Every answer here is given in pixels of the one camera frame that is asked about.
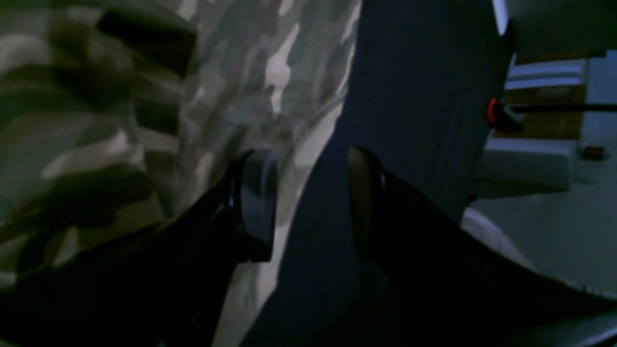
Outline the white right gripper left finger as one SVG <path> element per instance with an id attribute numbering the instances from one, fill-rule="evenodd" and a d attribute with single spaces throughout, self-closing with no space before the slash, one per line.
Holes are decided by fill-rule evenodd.
<path id="1" fill-rule="evenodd" d="M 269 262 L 278 154 L 236 156 L 160 231 L 87 252 L 1 294 L 1 339 L 17 347 L 209 347 L 238 264 Z"/>

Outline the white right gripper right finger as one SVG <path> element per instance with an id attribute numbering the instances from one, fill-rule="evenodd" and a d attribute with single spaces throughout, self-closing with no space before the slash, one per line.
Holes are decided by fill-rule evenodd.
<path id="1" fill-rule="evenodd" d="M 347 166 L 357 253 L 387 275 L 411 345 L 616 345 L 615 298 L 491 250 L 362 147 Z"/>

